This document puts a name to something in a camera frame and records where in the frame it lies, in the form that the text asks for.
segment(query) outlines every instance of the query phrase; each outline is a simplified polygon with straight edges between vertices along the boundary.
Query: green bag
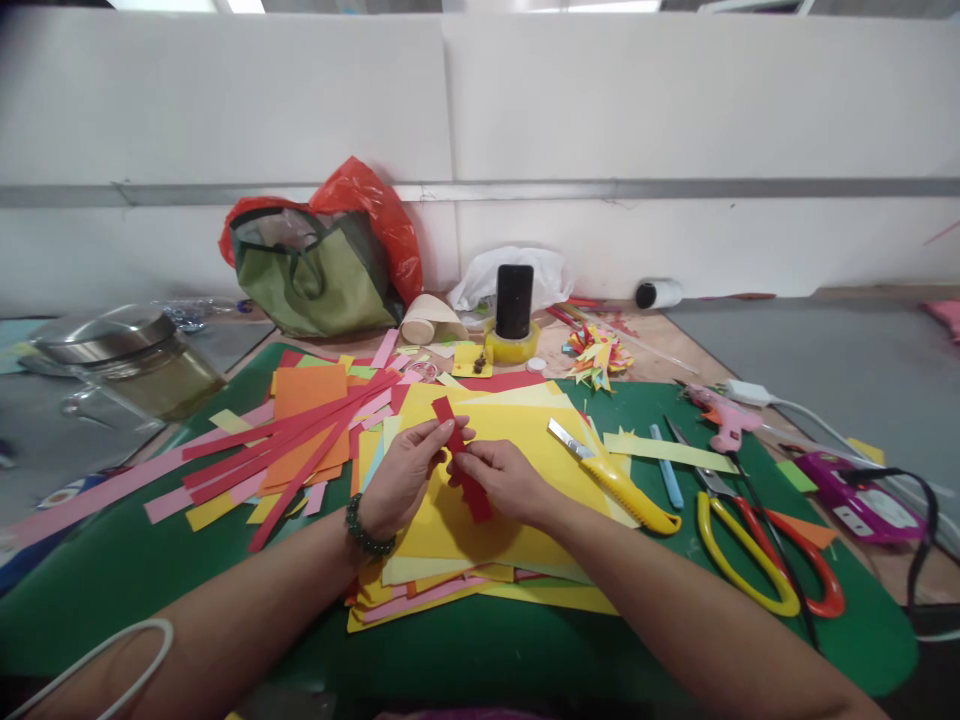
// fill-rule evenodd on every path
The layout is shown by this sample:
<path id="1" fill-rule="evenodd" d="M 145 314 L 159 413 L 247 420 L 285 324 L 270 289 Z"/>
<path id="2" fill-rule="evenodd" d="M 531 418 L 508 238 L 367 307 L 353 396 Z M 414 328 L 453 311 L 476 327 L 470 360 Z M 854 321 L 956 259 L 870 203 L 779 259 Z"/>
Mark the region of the green bag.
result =
<path id="1" fill-rule="evenodd" d="M 403 301 L 365 213 L 334 218 L 289 206 L 229 221 L 237 280 L 290 337 L 396 327 Z"/>

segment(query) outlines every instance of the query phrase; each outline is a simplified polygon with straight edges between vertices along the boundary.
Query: blue pen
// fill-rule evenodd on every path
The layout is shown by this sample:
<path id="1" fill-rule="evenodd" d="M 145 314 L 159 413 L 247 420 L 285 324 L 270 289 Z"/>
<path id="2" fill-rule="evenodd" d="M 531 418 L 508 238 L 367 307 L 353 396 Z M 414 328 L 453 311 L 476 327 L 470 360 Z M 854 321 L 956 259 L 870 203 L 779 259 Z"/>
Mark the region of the blue pen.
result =
<path id="1" fill-rule="evenodd" d="M 654 440 L 663 440 L 663 437 L 660 435 L 660 427 L 656 423 L 650 426 L 650 437 Z M 673 464 L 669 460 L 661 460 L 660 472 L 663 473 L 663 484 L 667 486 L 667 495 L 670 496 L 670 504 L 677 510 L 683 510 L 683 495 L 680 494 L 677 476 L 673 474 Z"/>

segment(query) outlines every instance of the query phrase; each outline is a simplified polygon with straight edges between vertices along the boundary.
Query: glass jar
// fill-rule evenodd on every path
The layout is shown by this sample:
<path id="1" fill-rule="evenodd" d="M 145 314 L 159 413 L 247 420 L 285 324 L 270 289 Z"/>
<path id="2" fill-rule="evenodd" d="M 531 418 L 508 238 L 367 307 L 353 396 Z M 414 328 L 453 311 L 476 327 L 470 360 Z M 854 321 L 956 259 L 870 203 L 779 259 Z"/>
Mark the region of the glass jar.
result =
<path id="1" fill-rule="evenodd" d="M 156 308 L 125 305 L 60 318 L 31 338 L 34 347 L 141 416 L 184 420 L 226 381 Z"/>

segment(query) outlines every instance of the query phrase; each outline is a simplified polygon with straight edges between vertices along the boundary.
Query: white wall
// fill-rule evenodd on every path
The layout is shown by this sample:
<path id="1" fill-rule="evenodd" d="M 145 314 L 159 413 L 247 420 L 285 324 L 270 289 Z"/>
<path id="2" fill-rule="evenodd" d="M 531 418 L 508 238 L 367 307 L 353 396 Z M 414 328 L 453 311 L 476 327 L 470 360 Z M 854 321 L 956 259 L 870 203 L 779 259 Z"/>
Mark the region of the white wall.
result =
<path id="1" fill-rule="evenodd" d="M 960 25 L 695 15 L 20 15 L 0 184 L 960 175 Z M 949 200 L 408 203 L 427 289 L 501 243 L 581 292 L 960 281 Z M 0 316 L 237 294 L 227 207 L 0 211 Z"/>

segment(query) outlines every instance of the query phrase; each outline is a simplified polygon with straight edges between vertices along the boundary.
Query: white plastic bag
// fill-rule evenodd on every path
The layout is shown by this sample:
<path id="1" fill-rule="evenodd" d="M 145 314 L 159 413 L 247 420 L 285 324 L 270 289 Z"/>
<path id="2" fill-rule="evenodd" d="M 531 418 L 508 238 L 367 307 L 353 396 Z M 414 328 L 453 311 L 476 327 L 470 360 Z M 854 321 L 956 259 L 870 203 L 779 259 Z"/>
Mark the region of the white plastic bag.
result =
<path id="1" fill-rule="evenodd" d="M 540 248 L 507 247 L 489 250 L 470 261 L 463 280 L 447 295 L 450 307 L 460 313 L 467 327 L 482 324 L 482 316 L 463 315 L 486 302 L 492 313 L 497 294 L 497 268 L 501 265 L 533 267 L 531 312 L 564 302 L 573 292 L 573 276 L 564 266 L 563 255 Z"/>

